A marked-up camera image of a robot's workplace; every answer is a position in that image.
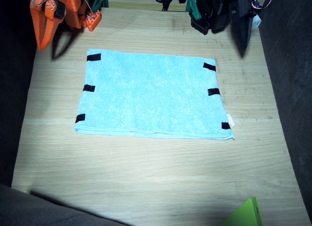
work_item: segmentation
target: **gray cloth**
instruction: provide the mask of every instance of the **gray cloth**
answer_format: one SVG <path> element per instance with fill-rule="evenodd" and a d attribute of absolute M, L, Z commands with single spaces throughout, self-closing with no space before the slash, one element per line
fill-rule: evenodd
<path fill-rule="evenodd" d="M 260 34 L 279 118 L 312 220 L 312 0 L 272 0 Z"/>
<path fill-rule="evenodd" d="M 121 226 L 0 185 L 1 226 Z"/>

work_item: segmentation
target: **cable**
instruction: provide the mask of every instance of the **cable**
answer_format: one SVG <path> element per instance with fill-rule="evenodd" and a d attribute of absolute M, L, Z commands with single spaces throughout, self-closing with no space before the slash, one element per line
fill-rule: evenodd
<path fill-rule="evenodd" d="M 39 4 L 37 4 L 37 3 L 35 3 L 35 1 L 34 0 L 31 0 L 31 2 L 34 4 L 34 5 L 36 5 L 36 6 L 41 6 L 44 2 L 46 2 L 47 0 L 44 0 L 44 1 L 42 1 L 41 3 L 39 3 Z"/>
<path fill-rule="evenodd" d="M 272 0 L 270 0 L 270 1 L 268 2 L 268 4 L 265 5 L 265 7 L 257 7 L 257 6 L 254 5 L 254 1 L 253 1 L 253 2 L 252 2 L 252 7 L 253 7 L 253 9 L 255 9 L 255 10 L 265 9 L 266 7 L 269 6 L 269 4 L 271 3 L 271 1 L 272 1 Z"/>
<path fill-rule="evenodd" d="M 88 18 L 93 18 L 93 17 L 94 17 L 94 13 L 92 12 L 92 9 L 91 9 L 91 7 L 90 7 L 88 1 L 87 1 L 87 0 L 84 0 L 84 1 L 86 1 L 87 5 L 88 5 L 88 7 L 89 7 L 89 9 L 90 9 L 90 11 L 91 11 L 91 13 L 92 13 L 92 16 L 89 16 L 88 14 L 85 14 L 85 15 L 86 15 Z"/>

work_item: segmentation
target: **light wood board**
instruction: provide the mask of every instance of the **light wood board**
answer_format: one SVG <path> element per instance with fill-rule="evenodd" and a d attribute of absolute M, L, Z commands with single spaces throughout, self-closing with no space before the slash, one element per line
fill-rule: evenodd
<path fill-rule="evenodd" d="M 109 0 L 111 8 L 127 8 L 127 9 L 142 9 L 142 10 L 159 10 L 162 9 L 162 4 L 155 0 Z M 186 3 L 180 4 L 178 0 L 172 0 L 168 11 L 185 11 Z"/>
<path fill-rule="evenodd" d="M 37 51 L 13 188 L 136 226 L 218 225 L 254 196 L 265 225 L 310 225 L 258 30 L 242 57 L 231 27 L 204 36 L 187 13 L 109 8 L 102 14 L 94 32 L 85 30 L 57 60 L 51 46 Z M 216 59 L 236 140 L 74 132 L 91 48 Z"/>

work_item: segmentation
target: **black velcro strip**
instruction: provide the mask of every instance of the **black velcro strip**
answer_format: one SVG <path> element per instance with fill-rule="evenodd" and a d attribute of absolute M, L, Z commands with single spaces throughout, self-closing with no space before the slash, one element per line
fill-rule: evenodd
<path fill-rule="evenodd" d="M 77 123 L 79 121 L 83 121 L 85 119 L 86 119 L 86 114 L 80 114 L 80 115 L 77 116 L 75 123 Z"/>
<path fill-rule="evenodd" d="M 230 125 L 227 122 L 222 122 L 222 129 L 223 130 L 230 130 Z"/>
<path fill-rule="evenodd" d="M 215 66 L 211 64 L 204 63 L 204 68 L 215 71 Z"/>
<path fill-rule="evenodd" d="M 87 61 L 97 61 L 97 60 L 101 60 L 101 53 L 87 56 Z"/>
<path fill-rule="evenodd" d="M 88 84 L 84 85 L 84 87 L 83 87 L 83 91 L 94 92 L 95 89 L 96 89 L 96 86 L 90 86 Z"/>
<path fill-rule="evenodd" d="M 212 96 L 214 94 L 220 94 L 220 91 L 218 88 L 208 89 L 208 95 Z"/>

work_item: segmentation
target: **folded towel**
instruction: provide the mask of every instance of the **folded towel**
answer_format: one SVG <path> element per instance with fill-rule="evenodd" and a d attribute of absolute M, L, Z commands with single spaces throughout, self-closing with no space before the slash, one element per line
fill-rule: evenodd
<path fill-rule="evenodd" d="M 75 131 L 234 138 L 212 59 L 89 50 Z"/>

